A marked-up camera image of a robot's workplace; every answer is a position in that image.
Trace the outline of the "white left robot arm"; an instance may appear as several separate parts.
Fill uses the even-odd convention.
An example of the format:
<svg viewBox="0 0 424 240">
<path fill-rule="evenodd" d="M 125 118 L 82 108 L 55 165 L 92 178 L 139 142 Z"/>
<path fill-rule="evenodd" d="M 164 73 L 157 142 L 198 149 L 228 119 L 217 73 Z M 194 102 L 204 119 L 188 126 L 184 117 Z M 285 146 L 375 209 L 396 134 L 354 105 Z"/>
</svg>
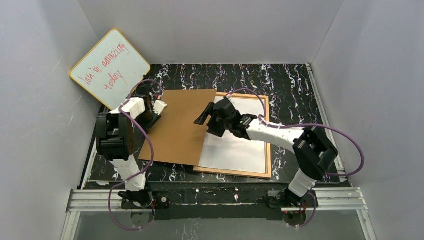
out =
<svg viewBox="0 0 424 240">
<path fill-rule="evenodd" d="M 161 119 L 167 104 L 154 98 L 150 85 L 136 90 L 129 100 L 114 110 L 96 117 L 96 150 L 109 161 L 124 181 L 125 190 L 139 192 L 147 187 L 145 173 L 136 163 L 135 129 L 148 134 Z"/>
</svg>

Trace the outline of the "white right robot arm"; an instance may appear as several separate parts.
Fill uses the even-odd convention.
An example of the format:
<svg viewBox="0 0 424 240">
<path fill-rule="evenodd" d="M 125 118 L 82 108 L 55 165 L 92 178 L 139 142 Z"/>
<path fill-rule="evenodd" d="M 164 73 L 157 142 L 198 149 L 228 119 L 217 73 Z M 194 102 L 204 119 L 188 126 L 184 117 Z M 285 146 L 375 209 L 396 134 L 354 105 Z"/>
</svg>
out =
<svg viewBox="0 0 424 240">
<path fill-rule="evenodd" d="M 317 124 L 288 127 L 265 121 L 262 115 L 242 114 L 229 98 L 210 102 L 194 121 L 207 125 L 207 132 L 222 137 L 229 131 L 235 137 L 260 141 L 291 151 L 299 170 L 285 190 L 288 197 L 302 198 L 324 178 L 339 152 Z"/>
</svg>

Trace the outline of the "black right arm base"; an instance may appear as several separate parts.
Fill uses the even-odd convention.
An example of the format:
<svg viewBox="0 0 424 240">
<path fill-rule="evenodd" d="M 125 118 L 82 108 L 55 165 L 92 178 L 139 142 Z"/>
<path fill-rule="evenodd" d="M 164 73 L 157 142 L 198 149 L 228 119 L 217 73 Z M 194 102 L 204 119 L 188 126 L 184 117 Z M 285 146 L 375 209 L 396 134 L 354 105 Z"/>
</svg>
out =
<svg viewBox="0 0 424 240">
<path fill-rule="evenodd" d="M 300 209 L 306 204 L 307 208 L 318 207 L 316 192 L 309 190 L 304 196 L 299 197 L 290 190 L 270 190 L 264 197 L 268 207 L 273 209 L 279 208 L 295 208 Z"/>
</svg>

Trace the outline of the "brown frame backing board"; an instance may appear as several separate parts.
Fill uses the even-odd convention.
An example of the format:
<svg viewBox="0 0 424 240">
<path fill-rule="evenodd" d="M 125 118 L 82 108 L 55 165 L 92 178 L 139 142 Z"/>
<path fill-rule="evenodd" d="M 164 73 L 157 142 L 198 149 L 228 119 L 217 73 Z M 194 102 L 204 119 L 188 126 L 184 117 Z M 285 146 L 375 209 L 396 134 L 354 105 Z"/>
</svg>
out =
<svg viewBox="0 0 424 240">
<path fill-rule="evenodd" d="M 161 119 L 149 131 L 155 162 L 198 165 L 207 134 L 207 126 L 194 124 L 210 102 L 215 89 L 165 90 L 167 104 Z"/>
</svg>

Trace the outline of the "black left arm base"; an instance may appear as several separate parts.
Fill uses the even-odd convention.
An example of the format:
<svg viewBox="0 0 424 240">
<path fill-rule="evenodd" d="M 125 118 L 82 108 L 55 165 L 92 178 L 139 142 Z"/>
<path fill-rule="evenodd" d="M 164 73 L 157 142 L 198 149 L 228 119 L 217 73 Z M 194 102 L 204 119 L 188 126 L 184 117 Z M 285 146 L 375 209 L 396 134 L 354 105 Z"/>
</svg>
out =
<svg viewBox="0 0 424 240">
<path fill-rule="evenodd" d="M 170 206 L 170 193 L 167 191 L 119 191 L 122 198 L 122 209 L 168 209 Z"/>
</svg>

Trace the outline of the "printed colour photo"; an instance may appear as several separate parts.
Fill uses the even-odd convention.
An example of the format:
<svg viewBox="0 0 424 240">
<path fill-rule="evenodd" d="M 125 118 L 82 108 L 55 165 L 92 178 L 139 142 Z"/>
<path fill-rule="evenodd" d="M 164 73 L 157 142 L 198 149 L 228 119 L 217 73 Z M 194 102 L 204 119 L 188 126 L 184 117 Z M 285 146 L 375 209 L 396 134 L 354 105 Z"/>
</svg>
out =
<svg viewBox="0 0 424 240">
<path fill-rule="evenodd" d="M 228 130 L 222 137 L 207 133 L 198 167 L 264 174 L 266 146 L 263 141 L 238 138 Z"/>
</svg>

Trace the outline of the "wooden picture frame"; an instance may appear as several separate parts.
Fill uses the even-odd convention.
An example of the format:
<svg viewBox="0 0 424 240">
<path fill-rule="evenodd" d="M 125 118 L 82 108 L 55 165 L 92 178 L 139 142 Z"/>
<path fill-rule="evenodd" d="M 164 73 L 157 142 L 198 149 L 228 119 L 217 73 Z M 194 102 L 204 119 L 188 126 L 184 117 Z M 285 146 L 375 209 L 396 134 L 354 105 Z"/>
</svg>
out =
<svg viewBox="0 0 424 240">
<path fill-rule="evenodd" d="M 234 106 L 241 114 L 252 114 L 260 115 L 265 114 L 265 119 L 268 121 L 270 119 L 269 112 L 269 97 L 261 95 L 260 98 L 257 98 L 253 94 L 240 94 L 234 93 L 231 97 L 231 101 L 234 103 Z M 203 172 L 210 174 L 224 174 L 231 176 L 242 176 L 242 177 L 254 177 L 254 178 L 264 178 L 269 179 L 272 175 L 272 161 L 271 161 L 271 145 L 266 143 L 266 173 L 253 173 L 253 172 L 243 172 L 235 170 L 222 170 L 222 169 L 212 169 L 212 168 L 203 168 L 194 166 L 193 170 L 195 172 Z"/>
</svg>

